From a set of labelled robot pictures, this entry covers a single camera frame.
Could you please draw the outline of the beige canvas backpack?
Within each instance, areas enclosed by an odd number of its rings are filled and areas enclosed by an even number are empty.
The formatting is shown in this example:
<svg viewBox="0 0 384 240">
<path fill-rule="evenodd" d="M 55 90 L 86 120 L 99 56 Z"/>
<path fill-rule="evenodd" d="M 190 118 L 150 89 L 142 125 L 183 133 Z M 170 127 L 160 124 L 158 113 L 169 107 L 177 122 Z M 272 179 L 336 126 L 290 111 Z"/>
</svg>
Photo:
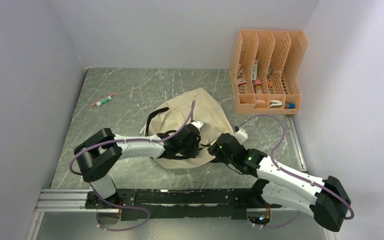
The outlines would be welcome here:
<svg viewBox="0 0 384 240">
<path fill-rule="evenodd" d="M 155 161 L 165 169 L 190 169 L 213 160 L 208 148 L 221 134 L 233 134 L 222 106 L 203 88 L 178 95 L 151 112 L 141 133 L 164 139 Z"/>
</svg>

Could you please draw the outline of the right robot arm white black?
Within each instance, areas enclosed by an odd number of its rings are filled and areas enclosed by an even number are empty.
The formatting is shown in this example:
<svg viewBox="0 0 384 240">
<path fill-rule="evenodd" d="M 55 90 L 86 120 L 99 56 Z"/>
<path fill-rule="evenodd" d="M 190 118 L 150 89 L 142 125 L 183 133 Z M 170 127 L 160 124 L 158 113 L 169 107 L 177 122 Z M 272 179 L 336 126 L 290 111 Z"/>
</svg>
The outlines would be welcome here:
<svg viewBox="0 0 384 240">
<path fill-rule="evenodd" d="M 336 177 L 315 177 L 273 161 L 265 152 L 246 149 L 236 134 L 223 133 L 208 148 L 208 153 L 222 163 L 231 164 L 242 174 L 265 183 L 250 193 L 250 202 L 255 207 L 265 203 L 281 205 L 313 217 L 331 232 L 341 229 L 351 200 Z"/>
</svg>

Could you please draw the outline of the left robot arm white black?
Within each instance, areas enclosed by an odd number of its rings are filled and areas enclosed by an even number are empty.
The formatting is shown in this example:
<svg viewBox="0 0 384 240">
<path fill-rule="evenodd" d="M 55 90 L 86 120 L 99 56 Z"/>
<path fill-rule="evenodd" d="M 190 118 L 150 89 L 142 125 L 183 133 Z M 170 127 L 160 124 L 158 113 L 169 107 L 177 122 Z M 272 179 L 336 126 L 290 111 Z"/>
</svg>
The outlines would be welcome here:
<svg viewBox="0 0 384 240">
<path fill-rule="evenodd" d="M 83 180 L 97 191 L 98 201 L 106 208 L 114 207 L 119 194 L 109 171 L 118 160 L 149 157 L 183 161 L 199 153 L 204 122 L 193 121 L 177 131 L 151 136 L 127 137 L 103 128 L 75 148 L 74 156 Z"/>
</svg>

